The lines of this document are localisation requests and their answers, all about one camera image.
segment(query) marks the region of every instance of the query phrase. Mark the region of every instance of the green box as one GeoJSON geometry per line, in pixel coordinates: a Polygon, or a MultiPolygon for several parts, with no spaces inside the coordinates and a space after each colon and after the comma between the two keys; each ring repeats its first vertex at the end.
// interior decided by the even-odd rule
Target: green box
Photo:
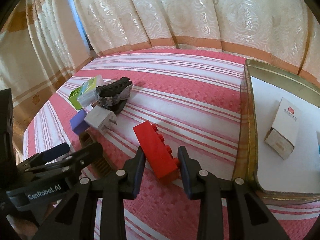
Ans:
{"type": "Polygon", "coordinates": [[[79,96],[79,92],[80,92],[81,87],[76,88],[75,90],[73,90],[70,93],[70,96],[68,97],[70,103],[74,106],[74,108],[76,110],[80,110],[83,107],[81,106],[81,104],[78,102],[77,97],[79,96]]]}

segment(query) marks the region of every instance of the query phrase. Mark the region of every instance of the red square logo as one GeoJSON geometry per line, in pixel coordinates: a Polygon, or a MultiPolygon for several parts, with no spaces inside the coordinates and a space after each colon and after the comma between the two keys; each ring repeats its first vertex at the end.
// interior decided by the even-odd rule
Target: red square logo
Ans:
{"type": "Polygon", "coordinates": [[[294,110],[289,106],[288,108],[288,111],[291,113],[291,114],[294,114],[294,110]]]}

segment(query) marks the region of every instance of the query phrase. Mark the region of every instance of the white power adapter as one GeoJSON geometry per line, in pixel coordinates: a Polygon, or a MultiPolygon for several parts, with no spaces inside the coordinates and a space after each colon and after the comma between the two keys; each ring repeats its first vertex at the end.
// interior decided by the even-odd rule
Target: white power adapter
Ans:
{"type": "Polygon", "coordinates": [[[101,134],[105,134],[116,123],[117,117],[114,112],[95,106],[84,118],[84,121],[91,127],[97,129],[101,134]]]}

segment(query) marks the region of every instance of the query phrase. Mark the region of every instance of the transparent plastic container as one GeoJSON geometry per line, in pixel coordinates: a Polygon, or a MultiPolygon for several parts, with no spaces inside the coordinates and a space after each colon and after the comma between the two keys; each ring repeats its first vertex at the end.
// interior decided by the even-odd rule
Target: transparent plastic container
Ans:
{"type": "Polygon", "coordinates": [[[104,81],[101,75],[97,75],[94,78],[84,82],[79,91],[77,101],[82,107],[87,107],[97,101],[95,97],[96,87],[104,85],[104,81]]]}

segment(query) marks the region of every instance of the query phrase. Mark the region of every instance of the small white box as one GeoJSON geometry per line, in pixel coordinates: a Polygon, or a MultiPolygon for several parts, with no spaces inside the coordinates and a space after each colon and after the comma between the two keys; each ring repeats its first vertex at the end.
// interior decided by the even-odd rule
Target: small white box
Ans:
{"type": "Polygon", "coordinates": [[[107,129],[116,123],[116,115],[114,112],[95,106],[84,118],[84,121],[91,127],[97,129],[100,133],[105,135],[107,129]]]}
{"type": "Polygon", "coordinates": [[[276,117],[265,137],[265,142],[284,160],[289,157],[295,147],[300,118],[300,109],[282,98],[276,117]]]}

